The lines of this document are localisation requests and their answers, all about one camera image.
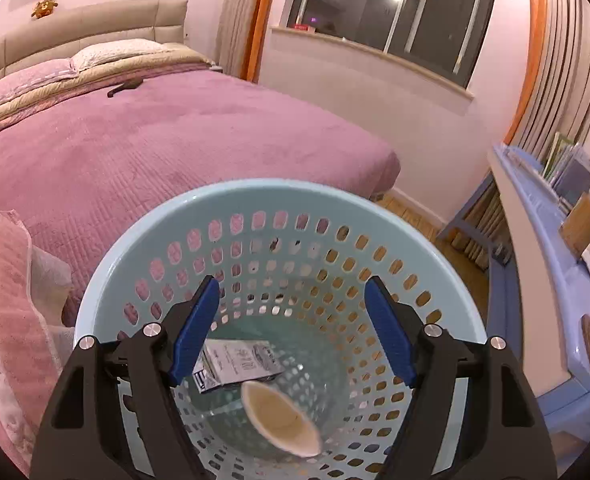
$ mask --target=wooden floor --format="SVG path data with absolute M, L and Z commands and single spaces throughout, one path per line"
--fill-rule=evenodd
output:
M 462 253 L 454 250 L 449 243 L 436 240 L 439 230 L 425 218 L 422 218 L 421 215 L 406 207 L 399 200 L 396 200 L 389 193 L 386 193 L 383 199 L 379 200 L 377 204 L 407 221 L 438 248 L 466 284 L 482 319 L 486 322 L 488 314 L 488 277 L 486 273 Z

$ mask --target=basket rim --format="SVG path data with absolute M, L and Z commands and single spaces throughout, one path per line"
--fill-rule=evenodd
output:
M 160 204 L 154 209 L 146 213 L 142 218 L 137 220 L 131 227 L 129 227 L 112 245 L 108 252 L 104 255 L 101 262 L 95 269 L 86 291 L 82 298 L 82 303 L 79 307 L 77 320 L 75 323 L 75 335 L 73 337 L 73 347 L 77 345 L 78 341 L 86 335 L 92 333 L 97 317 L 97 305 L 99 298 L 102 297 L 107 283 L 110 281 L 110 276 L 115 271 L 117 266 L 128 253 L 129 249 L 134 243 L 134 240 L 141 238 L 150 229 L 154 228 L 162 222 L 169 214 L 181 210 L 189 203 L 204 200 L 215 195 L 226 194 L 236 190 L 249 189 L 288 189 L 288 190 L 306 190 L 313 191 L 322 195 L 332 197 L 334 199 L 349 202 L 355 206 L 366 208 L 369 212 L 379 216 L 382 220 L 392 222 L 395 226 L 401 229 L 407 236 L 411 237 L 415 242 L 421 245 L 424 250 L 430 254 L 430 257 L 436 260 L 436 263 L 446 272 L 451 278 L 453 285 L 457 289 L 460 297 L 464 300 L 466 308 L 472 322 L 473 333 L 475 334 L 476 342 L 486 342 L 487 335 L 481 315 L 471 297 L 466 285 L 455 272 L 455 269 L 450 265 L 448 260 L 441 254 L 437 248 L 431 244 L 419 231 L 413 228 L 410 224 L 391 213 L 390 211 L 376 205 L 375 203 L 362 198 L 361 196 L 348 193 L 346 191 L 324 186 L 323 184 L 314 184 L 302 180 L 287 180 L 280 178 L 251 178 L 243 180 L 230 180 L 218 184 L 209 184 L 207 186 L 197 187 L 193 190 L 187 191 L 178 195 L 166 202 Z

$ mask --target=blue gripper pad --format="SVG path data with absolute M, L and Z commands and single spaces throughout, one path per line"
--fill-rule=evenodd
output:
M 174 343 L 169 375 L 176 384 L 180 384 L 184 377 L 192 374 L 218 306 L 219 283 L 217 280 L 210 280 Z
M 393 308 L 412 310 L 412 307 L 396 304 L 377 276 L 366 282 L 364 302 L 393 372 L 402 378 L 407 386 L 412 387 L 417 379 L 417 370 L 412 359 L 413 344 L 393 311 Z

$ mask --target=light blue plastic basket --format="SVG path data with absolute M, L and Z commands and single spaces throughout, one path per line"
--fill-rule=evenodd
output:
M 284 180 L 203 187 L 144 216 L 93 275 L 75 341 L 132 335 L 190 298 L 207 274 L 222 290 L 209 336 L 269 340 L 286 367 L 274 386 L 325 442 L 316 458 L 287 456 L 254 430 L 238 386 L 200 395 L 188 378 L 174 398 L 203 465 L 221 479 L 376 476 L 411 393 L 390 370 L 364 309 L 371 275 L 422 319 L 486 341 L 466 287 L 415 229 L 354 195 Z M 120 399 L 129 394 L 121 383 Z M 460 380 L 436 470 L 452 461 L 465 395 Z M 152 474 L 136 414 L 123 401 L 122 413 L 135 466 Z

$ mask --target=purple quilted blanket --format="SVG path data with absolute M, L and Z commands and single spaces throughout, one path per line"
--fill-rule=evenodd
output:
M 205 184 L 309 180 L 367 197 L 389 189 L 393 150 L 313 105 L 210 71 L 93 91 L 0 132 L 0 209 L 73 269 L 76 307 L 100 260 L 137 219 Z

